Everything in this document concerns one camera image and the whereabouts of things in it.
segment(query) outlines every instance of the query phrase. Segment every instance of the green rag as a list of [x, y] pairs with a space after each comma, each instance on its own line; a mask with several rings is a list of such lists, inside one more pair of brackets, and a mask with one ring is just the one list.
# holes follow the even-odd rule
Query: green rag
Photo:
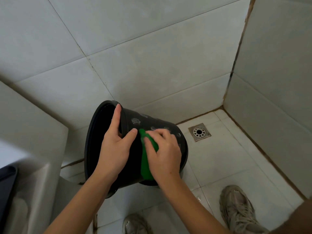
[[147, 160], [147, 154], [146, 154], [146, 149], [145, 149], [145, 143], [144, 143], [144, 137], [147, 137], [150, 142], [152, 143], [155, 151], [158, 151], [158, 144], [154, 141], [154, 139], [145, 132], [144, 129], [139, 129], [138, 132], [140, 133], [141, 136], [141, 142], [142, 142], [142, 160], [141, 160], [141, 175], [144, 178], [144, 180], [150, 180], [153, 181], [154, 177], [151, 174], [149, 170], [149, 162]]

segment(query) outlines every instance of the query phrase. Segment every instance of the floor drain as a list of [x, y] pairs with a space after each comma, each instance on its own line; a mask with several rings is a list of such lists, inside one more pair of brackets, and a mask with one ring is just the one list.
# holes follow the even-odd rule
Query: floor drain
[[211, 136], [204, 123], [190, 127], [189, 131], [195, 142]]

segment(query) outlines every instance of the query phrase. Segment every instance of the shoe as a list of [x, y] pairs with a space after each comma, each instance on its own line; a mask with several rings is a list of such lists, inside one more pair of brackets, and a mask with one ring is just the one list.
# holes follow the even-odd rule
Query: shoe
[[225, 187], [220, 195], [220, 211], [224, 222], [234, 234], [267, 234], [255, 218], [255, 209], [239, 186]]
[[153, 234], [147, 221], [138, 214], [130, 214], [124, 219], [123, 234]]

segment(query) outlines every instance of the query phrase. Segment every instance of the person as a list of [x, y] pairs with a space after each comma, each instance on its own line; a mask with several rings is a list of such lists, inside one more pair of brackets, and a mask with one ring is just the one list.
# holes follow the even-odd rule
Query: person
[[[85, 234], [93, 217], [102, 205], [112, 183], [125, 166], [129, 149], [138, 131], [132, 129], [123, 139], [118, 135], [121, 107], [117, 105], [111, 125], [104, 135], [99, 161], [91, 177], [85, 182], [64, 210], [50, 224], [44, 234]], [[156, 141], [155, 152], [145, 138], [150, 171], [185, 227], [191, 234], [268, 233], [255, 218], [255, 210], [246, 194], [238, 186], [227, 186], [220, 196], [220, 210], [229, 229], [220, 224], [196, 199], [179, 169], [181, 151], [174, 135], [166, 129], [147, 131]], [[274, 234], [312, 233], [312, 202], [305, 201]], [[152, 234], [149, 224], [138, 214], [125, 218], [124, 234]]]

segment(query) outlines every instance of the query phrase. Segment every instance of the tiled wall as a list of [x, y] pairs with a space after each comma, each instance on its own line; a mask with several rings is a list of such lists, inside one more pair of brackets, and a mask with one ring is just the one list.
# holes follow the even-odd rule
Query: tiled wall
[[311, 13], [312, 0], [256, 0], [224, 102], [306, 197], [312, 194]]
[[222, 105], [249, 2], [0, 0], [0, 80], [74, 147], [108, 99], [177, 123]]

